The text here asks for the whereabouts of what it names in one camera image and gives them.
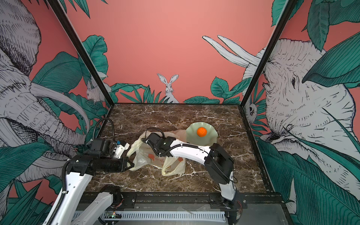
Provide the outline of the orange fruit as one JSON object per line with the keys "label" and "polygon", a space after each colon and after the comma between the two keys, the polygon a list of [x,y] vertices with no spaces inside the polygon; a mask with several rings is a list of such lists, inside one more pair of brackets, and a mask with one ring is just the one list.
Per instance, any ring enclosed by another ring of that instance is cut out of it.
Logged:
{"label": "orange fruit", "polygon": [[207,135],[207,129],[204,127],[199,127],[196,133],[199,137],[205,137]]}

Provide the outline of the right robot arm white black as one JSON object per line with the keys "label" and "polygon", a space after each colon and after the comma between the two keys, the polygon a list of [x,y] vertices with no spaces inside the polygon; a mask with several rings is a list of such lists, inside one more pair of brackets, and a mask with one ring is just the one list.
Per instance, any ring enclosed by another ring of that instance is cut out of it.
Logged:
{"label": "right robot arm white black", "polygon": [[219,184],[221,204],[233,208],[236,196],[237,179],[233,175],[234,160],[224,148],[214,143],[211,146],[199,146],[183,142],[174,137],[155,132],[145,135],[142,142],[149,145],[158,157],[181,157],[204,165],[209,176]]}

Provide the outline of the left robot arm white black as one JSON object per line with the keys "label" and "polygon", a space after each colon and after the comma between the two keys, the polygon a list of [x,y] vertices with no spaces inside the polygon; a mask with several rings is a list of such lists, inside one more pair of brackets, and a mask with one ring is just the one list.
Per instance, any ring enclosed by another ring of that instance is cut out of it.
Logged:
{"label": "left robot arm white black", "polygon": [[120,187],[108,185],[73,219],[81,197],[96,173],[122,173],[134,167],[134,163],[122,155],[129,147],[129,143],[116,141],[115,137],[92,137],[89,150],[64,164],[61,173],[62,189],[44,224],[93,225],[107,208],[117,209],[122,206],[124,196]]}

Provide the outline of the translucent plastic fruit bag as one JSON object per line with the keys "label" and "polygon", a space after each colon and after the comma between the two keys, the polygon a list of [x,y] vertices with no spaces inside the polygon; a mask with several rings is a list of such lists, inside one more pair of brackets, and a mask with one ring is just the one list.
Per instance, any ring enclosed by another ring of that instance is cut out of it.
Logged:
{"label": "translucent plastic fruit bag", "polygon": [[127,157],[135,154],[134,167],[131,168],[131,171],[151,165],[160,169],[164,177],[184,174],[186,159],[183,157],[158,157],[149,145],[142,142],[142,139],[149,137],[149,135],[149,131],[143,132],[128,150]]}

